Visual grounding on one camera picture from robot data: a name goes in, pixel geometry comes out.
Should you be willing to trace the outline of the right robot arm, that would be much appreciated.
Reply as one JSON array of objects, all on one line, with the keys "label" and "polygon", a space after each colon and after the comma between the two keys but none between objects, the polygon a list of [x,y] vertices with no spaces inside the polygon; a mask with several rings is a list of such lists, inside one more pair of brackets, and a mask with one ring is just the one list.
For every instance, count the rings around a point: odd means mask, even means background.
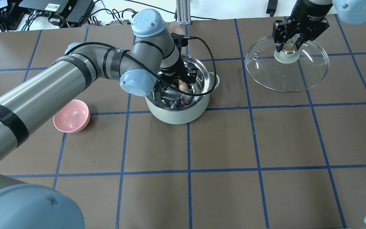
[{"label": "right robot arm", "polygon": [[283,51],[285,43],[296,34],[299,35],[294,43],[296,51],[307,41],[318,38],[329,28],[326,16],[333,6],[343,22],[353,25],[366,23],[366,0],[298,0],[288,19],[274,22],[276,52]]}]

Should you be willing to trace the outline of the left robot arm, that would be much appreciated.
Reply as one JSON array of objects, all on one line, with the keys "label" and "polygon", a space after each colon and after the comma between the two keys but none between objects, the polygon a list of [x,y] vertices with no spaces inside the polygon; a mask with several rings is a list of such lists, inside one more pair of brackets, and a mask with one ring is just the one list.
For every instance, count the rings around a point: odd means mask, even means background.
[{"label": "left robot arm", "polygon": [[[181,58],[185,36],[171,33],[160,13],[132,19],[131,50],[100,42],[70,45],[64,56],[0,97],[0,162],[98,78],[118,80],[136,96],[151,94],[158,72],[190,84]],[[84,229],[80,207],[53,188],[0,174],[0,229]]]}]

